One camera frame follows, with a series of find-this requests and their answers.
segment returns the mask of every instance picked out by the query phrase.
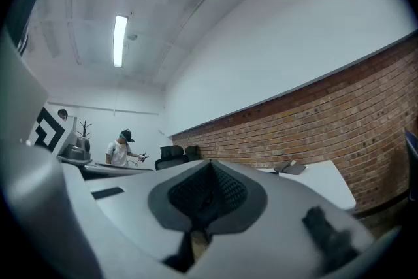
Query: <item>coat rack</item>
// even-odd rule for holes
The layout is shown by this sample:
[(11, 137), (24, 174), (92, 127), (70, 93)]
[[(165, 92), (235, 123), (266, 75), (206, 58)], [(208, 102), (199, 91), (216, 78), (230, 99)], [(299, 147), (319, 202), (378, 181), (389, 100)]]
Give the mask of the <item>coat rack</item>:
[(83, 136), (83, 137), (87, 137), (88, 135), (90, 135), (91, 133), (88, 133), (88, 134), (86, 134), (86, 131), (87, 131), (87, 128), (89, 127), (89, 126), (91, 126), (91, 124), (89, 124), (89, 125), (86, 125), (86, 121), (84, 121), (84, 124), (81, 122), (81, 121), (79, 121), (80, 122), (80, 125), (83, 127), (83, 133), (81, 134), (81, 132), (79, 132), (79, 131), (77, 131), (77, 133), (79, 133), (81, 136)]

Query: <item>brick wall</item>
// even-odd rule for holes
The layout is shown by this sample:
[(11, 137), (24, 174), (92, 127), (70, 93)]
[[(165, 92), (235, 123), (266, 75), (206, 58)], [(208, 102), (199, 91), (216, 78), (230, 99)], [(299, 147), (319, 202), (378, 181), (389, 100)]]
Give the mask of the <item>brick wall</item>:
[(253, 168), (331, 159), (356, 210), (365, 210), (408, 187), (403, 128), (416, 132), (417, 115), (414, 35), (309, 86), (175, 135), (173, 143)]

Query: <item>black graphic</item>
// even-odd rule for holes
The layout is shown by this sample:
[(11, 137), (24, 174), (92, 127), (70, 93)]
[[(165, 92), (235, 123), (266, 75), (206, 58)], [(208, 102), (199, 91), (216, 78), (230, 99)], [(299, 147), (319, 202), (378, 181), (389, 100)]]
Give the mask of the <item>black graphic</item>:
[[(52, 137), (50, 144), (45, 143), (45, 137), (47, 134), (46, 131), (40, 126), (40, 123), (43, 120), (45, 120), (55, 131), (55, 135)], [(55, 120), (54, 117), (51, 114), (49, 114), (49, 112), (44, 107), (42, 107), (42, 110), (38, 115), (37, 123), (39, 124), (36, 129), (38, 139), (35, 142), (35, 146), (43, 146), (44, 148), (47, 148), (49, 151), (53, 152), (55, 147), (57, 146), (59, 139), (64, 134), (64, 128), (60, 126), (57, 120)]]
[(119, 193), (123, 193), (124, 191), (121, 188), (108, 188), (103, 189), (102, 191), (91, 192), (91, 195), (94, 199), (99, 200), (106, 197), (111, 197), (112, 195), (116, 195)]

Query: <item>gray panel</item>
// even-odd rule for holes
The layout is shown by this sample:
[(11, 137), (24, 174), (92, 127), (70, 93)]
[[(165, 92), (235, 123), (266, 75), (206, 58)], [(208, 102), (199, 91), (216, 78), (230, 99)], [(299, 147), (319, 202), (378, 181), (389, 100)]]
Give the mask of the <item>gray panel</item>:
[(2, 141), (0, 152), (5, 202), (35, 249), (69, 277), (100, 278), (96, 257), (69, 205), (56, 159), (44, 148)]
[(48, 94), (4, 30), (0, 43), (0, 139), (27, 140)]

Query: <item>table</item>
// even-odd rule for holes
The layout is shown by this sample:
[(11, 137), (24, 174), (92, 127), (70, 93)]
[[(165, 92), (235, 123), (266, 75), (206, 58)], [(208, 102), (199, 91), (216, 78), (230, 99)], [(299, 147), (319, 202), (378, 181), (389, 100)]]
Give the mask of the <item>table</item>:
[[(257, 169), (263, 172), (275, 172), (274, 169)], [(304, 171), (295, 176), (293, 174), (280, 173), (282, 178), (300, 182), (342, 210), (350, 210), (355, 207), (355, 199), (340, 171), (332, 161), (322, 161), (309, 164)]]
[(84, 165), (82, 167), (82, 171), (87, 171), (94, 174), (102, 174), (105, 176), (131, 176), (132, 174), (151, 172), (153, 170), (118, 167), (116, 165), (104, 163), (91, 163)]

